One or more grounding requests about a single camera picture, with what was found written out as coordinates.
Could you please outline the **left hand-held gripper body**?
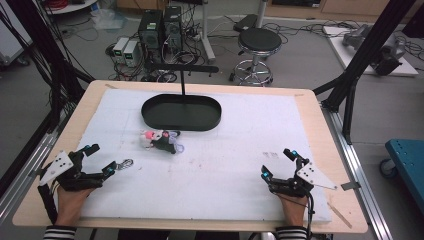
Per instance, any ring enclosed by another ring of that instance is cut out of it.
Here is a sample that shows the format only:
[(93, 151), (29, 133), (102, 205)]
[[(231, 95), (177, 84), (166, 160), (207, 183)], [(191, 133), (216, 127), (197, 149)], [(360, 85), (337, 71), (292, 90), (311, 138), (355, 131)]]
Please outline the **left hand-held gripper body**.
[(67, 153), (61, 150), (53, 161), (44, 170), (39, 181), (40, 186), (46, 185), (51, 180), (56, 180), (66, 191), (80, 191), (99, 188), (107, 179), (107, 172), (87, 174), (82, 171), (82, 160), (90, 156), (93, 151), (79, 150)]

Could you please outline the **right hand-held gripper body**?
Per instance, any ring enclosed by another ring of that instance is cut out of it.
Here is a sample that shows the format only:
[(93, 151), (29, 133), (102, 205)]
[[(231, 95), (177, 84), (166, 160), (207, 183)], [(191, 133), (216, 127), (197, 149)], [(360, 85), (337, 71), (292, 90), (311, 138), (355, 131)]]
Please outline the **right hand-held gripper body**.
[(336, 184), (308, 159), (296, 160), (296, 170), (291, 178), (278, 179), (269, 173), (269, 190), (272, 193), (302, 198), (308, 196), (315, 186), (337, 189)]

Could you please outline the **pink black plush keychain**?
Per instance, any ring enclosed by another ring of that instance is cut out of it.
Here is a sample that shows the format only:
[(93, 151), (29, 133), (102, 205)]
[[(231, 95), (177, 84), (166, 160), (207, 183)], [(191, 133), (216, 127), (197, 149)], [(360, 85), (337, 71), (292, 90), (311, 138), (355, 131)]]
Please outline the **pink black plush keychain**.
[(144, 148), (156, 148), (171, 154), (182, 153), (184, 146), (177, 142), (178, 130), (142, 130), (140, 140)]

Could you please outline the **black oval tray hanger stand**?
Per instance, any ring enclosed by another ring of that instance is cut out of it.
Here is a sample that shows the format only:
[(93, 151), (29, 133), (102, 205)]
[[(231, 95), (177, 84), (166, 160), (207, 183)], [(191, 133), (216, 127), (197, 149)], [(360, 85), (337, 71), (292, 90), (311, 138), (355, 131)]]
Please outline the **black oval tray hanger stand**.
[(187, 95), (184, 80), (185, 71), (217, 73), (218, 67), (152, 63), (149, 68), (179, 71), (181, 93), (159, 94), (145, 101), (141, 115), (146, 125), (154, 129), (208, 131), (220, 123), (220, 103), (208, 96)]

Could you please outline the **person's left hand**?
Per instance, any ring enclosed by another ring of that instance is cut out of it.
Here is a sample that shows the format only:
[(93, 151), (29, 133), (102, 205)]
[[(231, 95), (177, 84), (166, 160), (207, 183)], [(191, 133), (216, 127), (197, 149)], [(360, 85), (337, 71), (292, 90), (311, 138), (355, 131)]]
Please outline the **person's left hand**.
[(75, 226), (80, 219), (81, 209), (93, 189), (81, 191), (66, 191), (63, 187), (57, 189), (58, 216), (55, 224), (58, 226)]

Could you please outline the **white foam mat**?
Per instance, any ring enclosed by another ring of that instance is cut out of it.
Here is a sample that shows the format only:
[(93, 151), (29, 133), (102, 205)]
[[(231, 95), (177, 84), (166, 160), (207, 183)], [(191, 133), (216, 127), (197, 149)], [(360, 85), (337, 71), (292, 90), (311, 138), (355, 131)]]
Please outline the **white foam mat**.
[(86, 217), (184, 220), (281, 220), (278, 198), (261, 177), (293, 176), (283, 153), (312, 156), (295, 96), (218, 94), (220, 123), (210, 131), (184, 131), (184, 151), (144, 147), (142, 104), (151, 91), (106, 91), (80, 141), (100, 149), (83, 161), (86, 173), (112, 161), (132, 166), (106, 180), (87, 200)]

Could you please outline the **wooden stick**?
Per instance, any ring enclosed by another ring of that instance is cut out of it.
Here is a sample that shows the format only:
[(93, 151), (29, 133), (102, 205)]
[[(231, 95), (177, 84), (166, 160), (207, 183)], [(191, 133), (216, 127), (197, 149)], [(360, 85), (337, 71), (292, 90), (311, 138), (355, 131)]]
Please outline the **wooden stick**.
[(349, 229), (353, 227), (351, 221), (348, 218), (348, 215), (346, 212), (342, 211), (339, 207), (336, 205), (328, 202), (328, 207), (332, 210), (332, 212), (338, 217), (338, 219)]

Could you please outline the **white floor board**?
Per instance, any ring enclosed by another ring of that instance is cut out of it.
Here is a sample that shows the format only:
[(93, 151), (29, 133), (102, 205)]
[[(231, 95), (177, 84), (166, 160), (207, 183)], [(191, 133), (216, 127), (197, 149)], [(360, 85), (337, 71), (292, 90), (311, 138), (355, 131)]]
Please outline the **white floor board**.
[[(343, 36), (349, 32), (349, 29), (331, 26), (324, 26), (323, 29), (330, 36), (329, 42), (343, 68), (346, 69), (356, 54), (356, 50), (352, 46), (342, 44)], [(400, 65), (390, 73), (390, 76), (414, 77), (418, 75), (415, 68), (404, 57), (401, 57), (399, 61)]]

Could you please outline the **black round stool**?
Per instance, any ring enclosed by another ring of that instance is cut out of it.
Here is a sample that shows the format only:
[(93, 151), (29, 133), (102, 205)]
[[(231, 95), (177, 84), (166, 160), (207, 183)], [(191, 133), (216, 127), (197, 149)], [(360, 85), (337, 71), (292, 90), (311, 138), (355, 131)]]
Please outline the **black round stool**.
[(280, 36), (263, 28), (250, 28), (239, 34), (239, 54), (247, 53), (251, 59), (239, 62), (230, 74), (229, 80), (238, 80), (240, 85), (265, 86), (273, 82), (273, 73), (270, 67), (262, 61), (276, 54), (282, 46)]

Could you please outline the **black computer tower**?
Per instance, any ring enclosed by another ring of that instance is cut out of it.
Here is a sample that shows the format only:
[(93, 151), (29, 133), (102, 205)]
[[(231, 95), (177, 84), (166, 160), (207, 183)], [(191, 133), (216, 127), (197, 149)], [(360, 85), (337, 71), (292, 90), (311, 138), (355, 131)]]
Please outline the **black computer tower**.
[(144, 12), (138, 28), (140, 42), (148, 49), (158, 49), (163, 41), (163, 14), (161, 10)]
[(181, 13), (180, 6), (167, 6), (164, 11), (165, 42), (174, 53), (182, 50)]

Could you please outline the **clear plastic bag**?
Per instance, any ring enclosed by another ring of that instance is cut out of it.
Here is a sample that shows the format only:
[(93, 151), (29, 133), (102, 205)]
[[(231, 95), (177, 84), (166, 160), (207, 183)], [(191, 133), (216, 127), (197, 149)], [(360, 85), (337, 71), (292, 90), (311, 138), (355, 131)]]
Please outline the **clear plastic bag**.
[(121, 29), (125, 18), (112, 9), (97, 9), (90, 12), (94, 28), (97, 30)]

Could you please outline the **black device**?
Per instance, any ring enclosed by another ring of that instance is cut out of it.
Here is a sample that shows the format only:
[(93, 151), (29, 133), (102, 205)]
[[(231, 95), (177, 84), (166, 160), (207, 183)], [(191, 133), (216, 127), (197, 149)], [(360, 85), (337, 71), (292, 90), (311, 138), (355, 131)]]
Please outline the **black device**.
[(380, 76), (387, 76), (401, 65), (400, 58), (405, 54), (405, 41), (390, 35), (370, 66)]

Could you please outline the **round white table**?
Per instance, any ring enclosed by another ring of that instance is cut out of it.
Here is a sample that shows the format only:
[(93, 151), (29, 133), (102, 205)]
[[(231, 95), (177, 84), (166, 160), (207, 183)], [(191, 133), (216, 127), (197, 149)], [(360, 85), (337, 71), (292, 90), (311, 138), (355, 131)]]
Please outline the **round white table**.
[(91, 7), (92, 5), (96, 5), (98, 3), (98, 0), (84, 0), (83, 3), (72, 3), (71, 0), (68, 0), (68, 3), (66, 6), (60, 6), (60, 7), (50, 7), (46, 6), (45, 10), (48, 14), (64, 14), (64, 13), (70, 13), (78, 10), (82, 10), (88, 7)]

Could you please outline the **white table leg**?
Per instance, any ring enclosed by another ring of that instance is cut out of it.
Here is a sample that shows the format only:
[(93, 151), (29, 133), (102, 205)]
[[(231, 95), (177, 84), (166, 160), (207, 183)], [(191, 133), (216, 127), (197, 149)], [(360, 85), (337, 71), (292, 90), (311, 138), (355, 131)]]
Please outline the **white table leg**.
[(202, 32), (200, 36), (207, 57), (207, 63), (213, 64), (216, 57), (208, 38), (208, 0), (202, 0)]
[(255, 28), (262, 28), (268, 0), (260, 0)]

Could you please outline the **aluminium rail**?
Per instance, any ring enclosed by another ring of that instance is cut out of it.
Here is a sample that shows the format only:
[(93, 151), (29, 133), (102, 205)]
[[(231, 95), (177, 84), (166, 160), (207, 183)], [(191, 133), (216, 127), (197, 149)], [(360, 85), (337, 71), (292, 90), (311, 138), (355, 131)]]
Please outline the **aluminium rail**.
[(52, 124), (49, 112), (0, 178), (0, 225), (28, 191), (69, 119), (70, 115), (62, 112), (58, 123)]
[(322, 108), (322, 112), (333, 134), (334, 141), (340, 150), (342, 161), (347, 167), (348, 176), (351, 182), (356, 184), (354, 191), (359, 196), (360, 205), (365, 212), (366, 223), (377, 240), (393, 240), (355, 148), (348, 143), (342, 134), (342, 119), (340, 115), (324, 108)]

